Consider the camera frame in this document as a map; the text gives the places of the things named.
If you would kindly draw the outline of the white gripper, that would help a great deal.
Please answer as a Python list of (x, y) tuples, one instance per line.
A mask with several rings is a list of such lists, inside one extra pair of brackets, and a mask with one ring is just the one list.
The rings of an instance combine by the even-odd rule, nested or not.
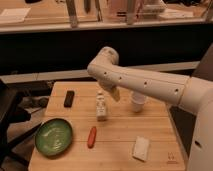
[(110, 92), (111, 97), (118, 102), (120, 100), (120, 92), (119, 90), (116, 88), (115, 85), (104, 82), (104, 81), (99, 81), (99, 85), (102, 89), (104, 89), (105, 91)]

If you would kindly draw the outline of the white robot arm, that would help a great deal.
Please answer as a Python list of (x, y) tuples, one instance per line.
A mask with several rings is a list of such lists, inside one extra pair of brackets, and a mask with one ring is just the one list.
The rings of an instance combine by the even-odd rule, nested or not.
[(213, 44), (191, 76), (120, 67), (118, 62), (118, 53), (103, 47), (87, 72), (116, 100), (120, 86), (194, 114), (187, 171), (213, 171)]

